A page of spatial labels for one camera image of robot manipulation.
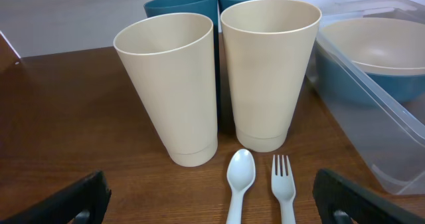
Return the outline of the blue bowl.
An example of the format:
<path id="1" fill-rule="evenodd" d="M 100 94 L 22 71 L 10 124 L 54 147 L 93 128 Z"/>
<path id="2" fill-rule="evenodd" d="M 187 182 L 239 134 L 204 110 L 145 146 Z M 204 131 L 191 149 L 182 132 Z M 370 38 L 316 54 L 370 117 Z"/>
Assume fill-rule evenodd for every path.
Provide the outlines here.
<path id="1" fill-rule="evenodd" d="M 353 104 L 372 106 L 372 98 L 320 45 L 315 48 L 315 63 L 319 81 L 328 92 Z M 381 88 L 399 103 L 409 102 L 424 94 L 424 76 L 394 76 L 369 73 Z"/>

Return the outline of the cream bowl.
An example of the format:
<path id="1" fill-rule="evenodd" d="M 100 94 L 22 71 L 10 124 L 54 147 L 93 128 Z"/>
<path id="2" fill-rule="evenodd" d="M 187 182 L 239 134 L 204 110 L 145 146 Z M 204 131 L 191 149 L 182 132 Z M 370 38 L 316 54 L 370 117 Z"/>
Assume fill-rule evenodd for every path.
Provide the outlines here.
<path id="1" fill-rule="evenodd" d="M 424 74 L 424 25 L 389 18 L 338 21 L 321 29 L 360 69 L 370 74 Z"/>

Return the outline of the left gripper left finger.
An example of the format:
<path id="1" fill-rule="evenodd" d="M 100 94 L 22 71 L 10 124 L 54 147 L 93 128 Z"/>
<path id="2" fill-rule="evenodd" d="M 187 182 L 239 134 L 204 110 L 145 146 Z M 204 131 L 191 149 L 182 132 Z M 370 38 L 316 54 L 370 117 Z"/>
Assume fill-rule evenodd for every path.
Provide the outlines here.
<path id="1" fill-rule="evenodd" d="M 101 223 L 111 195 L 104 172 L 95 171 L 1 222 Z"/>

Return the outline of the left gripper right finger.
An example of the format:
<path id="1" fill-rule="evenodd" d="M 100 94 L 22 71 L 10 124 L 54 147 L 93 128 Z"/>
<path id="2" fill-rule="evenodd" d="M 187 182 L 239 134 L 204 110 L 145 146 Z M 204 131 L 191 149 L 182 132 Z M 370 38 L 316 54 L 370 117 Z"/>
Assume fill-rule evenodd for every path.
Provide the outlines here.
<path id="1" fill-rule="evenodd" d="M 313 198 L 325 224 L 424 224 L 424 219 L 375 195 L 330 169 L 319 169 Z"/>

